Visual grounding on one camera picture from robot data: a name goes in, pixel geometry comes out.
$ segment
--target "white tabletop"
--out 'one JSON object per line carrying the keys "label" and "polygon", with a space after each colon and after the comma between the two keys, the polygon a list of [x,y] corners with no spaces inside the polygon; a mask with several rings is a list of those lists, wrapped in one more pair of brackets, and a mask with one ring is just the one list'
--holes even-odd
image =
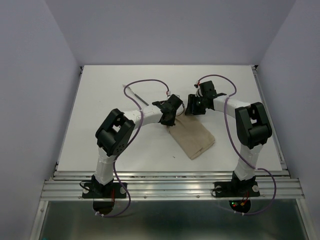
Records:
{"label": "white tabletop", "polygon": [[[202,76],[219,74],[231,79],[236,87],[234,98],[261,102],[250,66],[233,65],[87,65],[84,67],[74,107],[67,128],[58,171],[95,171],[98,146],[95,133],[112,109],[131,111],[136,105],[123,94],[123,84],[141,79],[159,79],[168,84],[171,93],[180,95],[187,106],[188,94],[195,93],[194,84]],[[230,94],[232,85],[218,77],[210,77],[217,93]],[[158,82],[143,82],[132,90],[149,104],[166,99],[166,88]],[[159,124],[144,126],[137,138],[119,157],[118,171],[233,171],[238,156],[229,142],[222,112],[208,110],[197,116],[214,135],[214,145],[194,160],[190,160],[180,146]],[[236,122],[228,117],[235,145],[240,149]],[[281,171],[275,142],[269,138],[264,145],[257,167]]]}

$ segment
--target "purple cable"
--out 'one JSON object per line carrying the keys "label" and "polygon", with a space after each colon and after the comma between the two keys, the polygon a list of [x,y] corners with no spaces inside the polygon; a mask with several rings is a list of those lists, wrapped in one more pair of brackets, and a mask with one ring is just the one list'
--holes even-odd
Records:
{"label": "purple cable", "polygon": [[[228,133],[228,137],[229,137],[230,143],[231,143],[232,148],[234,149],[235,153],[236,153],[236,154],[239,156],[239,158],[241,158],[241,160],[243,160],[250,168],[256,169],[255,166],[251,165],[251,164],[240,154],[240,152],[238,152],[238,150],[237,150],[237,148],[236,148],[236,146],[235,146],[235,143],[234,143],[234,141],[232,140],[231,133],[230,133],[230,129],[229,129],[229,124],[228,124],[228,120],[227,120],[227,105],[228,105],[228,100],[229,100],[229,98],[232,97],[233,95],[235,95],[235,94],[237,93],[237,87],[236,87],[236,85],[235,85],[230,79],[228,79],[227,77],[222,76],[222,75],[218,75],[218,74],[210,74],[210,75],[203,76],[203,77],[201,77],[201,78],[198,80],[198,83],[200,83],[200,81],[201,81],[202,79],[205,79],[205,78],[207,78],[207,77],[220,77],[220,78],[223,78],[223,79],[227,80],[229,83],[231,83],[232,86],[234,87],[234,92],[233,92],[232,94],[230,94],[230,95],[225,99],[225,102],[224,102],[223,114],[224,114],[224,121],[225,121],[226,131],[227,131],[227,133]],[[244,213],[244,215],[256,215],[256,214],[260,214],[260,213],[264,212],[265,210],[267,210],[267,209],[272,205],[272,203],[274,202],[274,200],[275,200],[275,198],[276,198],[276,194],[277,194],[277,184],[276,184],[276,180],[275,180],[274,176],[273,176],[273,175],[271,174],[271,172],[269,172],[267,169],[258,168],[257,170],[263,170],[263,171],[265,171],[265,172],[268,173],[268,174],[270,175],[270,177],[272,178],[272,181],[273,181],[273,184],[274,184],[273,196],[272,196],[271,201],[269,202],[269,204],[268,204],[265,208],[263,208],[263,209],[261,209],[261,210],[259,210],[259,211],[256,211],[256,212]]]}
{"label": "purple cable", "polygon": [[[159,82],[159,83],[164,84],[164,85],[166,86],[166,89],[167,89],[166,94],[168,95],[168,92],[170,91],[168,85],[167,85],[164,81],[157,80],[157,79],[144,79],[144,80],[133,81],[133,82],[127,84],[127,85],[123,88],[123,93],[124,93],[124,95],[125,95],[127,98],[131,99],[131,100],[135,103],[135,105],[137,105],[137,107],[139,108],[140,111],[142,110],[140,104],[139,104],[134,98],[130,97],[130,96],[126,93],[126,89],[127,89],[129,86],[131,86],[132,84],[141,83],[141,82],[151,82],[151,81]],[[132,138],[130,139],[130,141],[128,142],[128,145],[126,146],[126,148],[129,147],[129,145],[130,145],[130,144],[133,142],[133,140],[137,137],[137,135],[138,135],[138,133],[139,133],[141,127],[142,127],[143,121],[144,121],[144,114],[143,114],[143,112],[141,111],[141,120],[140,120],[140,123],[139,123],[139,125],[138,125],[138,128],[137,128],[135,134],[133,135],[133,137],[132,137]],[[113,172],[114,172],[115,178],[118,180],[119,184],[121,185],[121,187],[123,187],[123,189],[125,190],[126,194],[128,195],[129,201],[128,201],[127,206],[126,206],[121,212],[116,213],[116,214],[114,214],[114,215],[102,215],[102,214],[100,214],[99,212],[97,212],[97,211],[94,210],[94,212],[95,212],[96,215],[99,215],[99,216],[101,216],[101,217],[103,217],[103,218],[113,218],[113,217],[117,217],[117,216],[123,214],[123,213],[130,207],[130,204],[131,204],[131,196],[130,196],[130,193],[129,193],[128,189],[126,188],[126,186],[121,182],[121,180],[120,180],[120,178],[119,178],[119,176],[118,176],[118,174],[117,174],[116,161],[117,161],[117,159],[118,159],[119,156],[120,156],[120,154],[119,154],[118,156],[116,156],[115,159],[114,159],[114,162],[113,162]]]}

